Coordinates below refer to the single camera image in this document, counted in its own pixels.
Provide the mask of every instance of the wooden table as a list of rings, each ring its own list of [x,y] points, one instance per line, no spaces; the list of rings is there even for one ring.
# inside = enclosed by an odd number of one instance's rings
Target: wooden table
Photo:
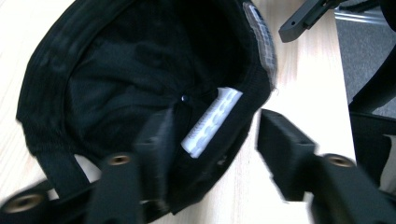
[[[44,175],[15,120],[26,64],[71,0],[0,0],[0,201]],[[328,12],[298,40],[277,30],[302,0],[256,0],[276,42],[277,89],[263,106],[288,117],[318,143],[318,154],[354,158],[334,15]],[[307,203],[285,203],[256,152],[258,116],[226,175],[205,199],[159,223],[310,223]]]

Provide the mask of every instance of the care label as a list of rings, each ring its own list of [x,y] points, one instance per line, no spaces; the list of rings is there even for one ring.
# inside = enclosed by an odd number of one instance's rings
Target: care label
[[[242,96],[241,91],[233,88],[218,88],[218,90],[218,98],[216,98],[181,142],[183,148],[190,153],[192,158],[196,159],[201,155]]]

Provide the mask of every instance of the gray floor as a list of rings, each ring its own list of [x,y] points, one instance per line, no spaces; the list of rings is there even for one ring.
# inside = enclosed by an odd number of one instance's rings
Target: gray floor
[[[337,20],[341,57],[350,103],[396,45],[396,33],[387,25]],[[375,114],[396,118],[396,99]]]

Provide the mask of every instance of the black cap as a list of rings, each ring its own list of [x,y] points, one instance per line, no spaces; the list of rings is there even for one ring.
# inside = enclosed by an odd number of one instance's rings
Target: black cap
[[[17,119],[62,198],[89,185],[74,155],[99,166],[134,151],[149,118],[168,111],[165,200],[175,213],[224,174],[275,80],[274,45],[249,1],[77,0],[35,50]],[[192,156],[181,142],[222,105],[219,90],[237,97]]]

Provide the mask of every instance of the light wood surface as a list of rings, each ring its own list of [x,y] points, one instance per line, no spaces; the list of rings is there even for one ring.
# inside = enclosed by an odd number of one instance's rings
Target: light wood surface
[[[302,0],[257,0],[276,41],[278,85],[264,108],[282,113],[318,143],[318,154],[353,156],[334,15],[289,44],[277,30]],[[44,175],[15,120],[26,64],[71,0],[0,0],[0,201]],[[310,223],[307,203],[285,203],[256,152],[258,116],[233,165],[205,199],[159,223]]]

